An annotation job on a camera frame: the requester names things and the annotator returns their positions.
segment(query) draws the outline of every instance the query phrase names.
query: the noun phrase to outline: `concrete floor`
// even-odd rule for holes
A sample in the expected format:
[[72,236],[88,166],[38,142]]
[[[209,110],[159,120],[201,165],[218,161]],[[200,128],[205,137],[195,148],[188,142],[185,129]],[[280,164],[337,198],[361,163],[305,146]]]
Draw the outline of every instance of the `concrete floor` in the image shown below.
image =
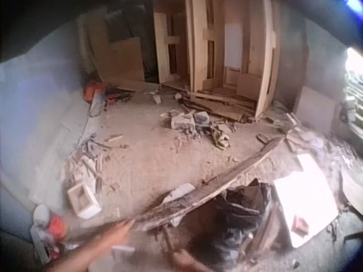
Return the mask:
[[[237,132],[230,135],[231,148],[226,151],[214,147],[207,136],[188,140],[185,135],[170,129],[170,120],[161,117],[162,113],[173,109],[183,111],[173,97],[162,95],[162,103],[156,105],[151,96],[135,93],[128,103],[108,106],[104,112],[105,123],[99,128],[96,140],[102,142],[112,134],[122,133],[124,137],[110,145],[128,144],[130,147],[104,152],[104,157],[110,157],[104,163],[105,185],[116,182],[121,189],[101,195],[102,214],[83,222],[83,227],[142,213],[160,204],[170,190],[183,183],[190,182],[198,188],[203,181],[235,165],[233,158],[243,161],[260,150],[263,145],[256,139],[256,134],[279,135],[275,127],[260,121],[239,125]],[[283,119],[276,112],[269,111],[268,114]],[[261,182],[273,182],[299,170],[295,156],[282,143],[235,185],[248,184],[255,177]],[[206,204],[186,215],[178,228],[170,229],[177,248],[187,247],[193,237],[209,228],[212,218],[209,212],[210,207]],[[351,212],[342,214],[338,221],[338,241],[334,244],[330,234],[322,231],[298,249],[260,261],[254,267],[239,265],[230,271],[286,271],[290,270],[294,258],[301,263],[297,271],[339,270],[360,246],[356,241],[343,245],[344,235],[362,231],[363,224],[361,218]],[[113,250],[94,262],[90,271],[173,271],[160,232],[132,233],[130,244],[136,247],[135,253]]]

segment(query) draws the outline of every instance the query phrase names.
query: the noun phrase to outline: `trash pile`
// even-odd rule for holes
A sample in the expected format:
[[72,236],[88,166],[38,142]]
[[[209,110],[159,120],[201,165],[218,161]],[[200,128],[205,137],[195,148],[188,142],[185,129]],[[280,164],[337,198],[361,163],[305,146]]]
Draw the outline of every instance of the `trash pile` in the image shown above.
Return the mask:
[[171,129],[184,133],[188,139],[211,135],[214,145],[221,150],[230,147],[229,135],[237,130],[234,124],[222,120],[211,121],[207,112],[196,110],[188,113],[172,110],[161,117],[170,118]]

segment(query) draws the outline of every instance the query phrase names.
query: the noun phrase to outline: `gray wall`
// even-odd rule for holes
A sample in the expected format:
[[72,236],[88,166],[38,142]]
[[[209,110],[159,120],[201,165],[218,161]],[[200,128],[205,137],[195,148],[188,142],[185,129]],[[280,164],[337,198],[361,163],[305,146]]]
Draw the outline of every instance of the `gray wall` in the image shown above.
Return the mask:
[[[14,184],[30,193],[42,186],[39,182],[45,171],[62,167],[44,162],[50,157],[65,158],[83,130],[87,107],[82,99],[79,60],[76,24],[69,22],[26,54],[0,66],[1,168]],[[79,105],[85,110],[69,116]],[[47,184],[60,184],[59,177],[45,176]]]
[[281,54],[275,99],[292,110],[302,86],[337,103],[345,86],[347,48],[298,11],[281,5]]

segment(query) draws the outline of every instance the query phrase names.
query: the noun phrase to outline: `hand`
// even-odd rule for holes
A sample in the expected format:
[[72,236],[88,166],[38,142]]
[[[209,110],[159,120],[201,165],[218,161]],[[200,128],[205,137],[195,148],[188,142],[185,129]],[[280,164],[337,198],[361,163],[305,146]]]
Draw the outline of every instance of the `hand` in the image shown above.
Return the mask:
[[185,250],[174,252],[172,255],[174,262],[181,268],[193,266],[196,260]]
[[121,223],[111,227],[108,231],[103,233],[102,237],[105,243],[112,247],[117,244],[126,244],[128,233],[134,225],[135,220],[125,220]]

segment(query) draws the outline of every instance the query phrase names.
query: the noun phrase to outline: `wooden board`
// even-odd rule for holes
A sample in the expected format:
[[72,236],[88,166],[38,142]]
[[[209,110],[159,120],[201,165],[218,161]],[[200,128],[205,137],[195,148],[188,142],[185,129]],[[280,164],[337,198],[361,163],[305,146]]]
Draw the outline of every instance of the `wooden board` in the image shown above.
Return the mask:
[[112,83],[116,85],[116,88],[126,91],[138,92],[138,91],[156,91],[160,85],[150,82],[127,80],[127,79],[114,79]]
[[252,115],[251,110],[243,110],[235,105],[223,105],[220,102],[208,101],[204,99],[194,99],[195,103],[202,105],[203,107],[207,107],[210,112],[218,115],[226,117],[230,120],[234,120],[235,122],[241,122],[243,114]]
[[214,80],[223,85],[225,63],[225,17],[223,0],[213,0],[214,13]]
[[109,78],[144,80],[140,38],[109,43],[105,9],[87,14],[86,24],[94,64],[102,81]]
[[281,52],[281,28],[280,28],[280,2],[272,1],[272,20],[273,20],[273,31],[274,31],[274,44],[273,44],[273,57],[271,67],[271,78],[267,91],[267,99],[265,101],[264,110],[266,110],[272,102],[273,95],[275,94],[278,67],[280,64],[280,52]]
[[113,68],[120,78],[144,81],[140,38],[134,37],[110,44]]
[[194,32],[193,32],[193,6],[192,0],[185,0],[185,13],[187,16],[187,55],[188,55],[188,73],[190,77],[191,91],[194,90]]
[[223,87],[236,90],[239,73],[240,69],[225,66]]
[[249,0],[250,3],[250,62],[248,73],[262,76],[264,68],[264,0]]
[[171,219],[191,212],[226,190],[245,173],[261,163],[283,140],[283,137],[272,139],[259,152],[241,162],[231,170],[211,179],[207,185],[191,191],[177,200],[164,203],[135,218],[135,230],[148,231],[168,223]]
[[237,95],[257,101],[261,90],[261,78],[251,74],[239,74]]
[[265,50],[264,50],[264,67],[261,83],[261,91],[256,107],[255,118],[258,119],[265,106],[265,100],[268,92],[268,86],[270,83],[271,66],[272,66],[272,39],[273,39],[273,22],[272,22],[272,6],[271,0],[263,0],[264,6],[264,24],[265,24]]
[[230,104],[241,105],[241,106],[246,106],[246,107],[251,107],[251,108],[253,108],[255,106],[255,103],[253,103],[253,102],[238,100],[238,99],[231,98],[231,97],[208,95],[207,93],[201,93],[201,92],[187,92],[187,94],[189,94],[191,96],[195,96],[195,97],[207,98],[207,99],[211,99],[211,100],[217,100],[217,101],[221,101],[221,102],[226,102],[226,103],[230,103]]
[[192,4],[192,34],[194,51],[193,91],[203,89],[203,81],[207,79],[208,41],[203,39],[203,31],[208,28],[206,17],[206,1],[191,0]]
[[157,48],[159,82],[168,81],[170,74],[169,52],[165,37],[167,36],[166,14],[154,12],[155,43]]

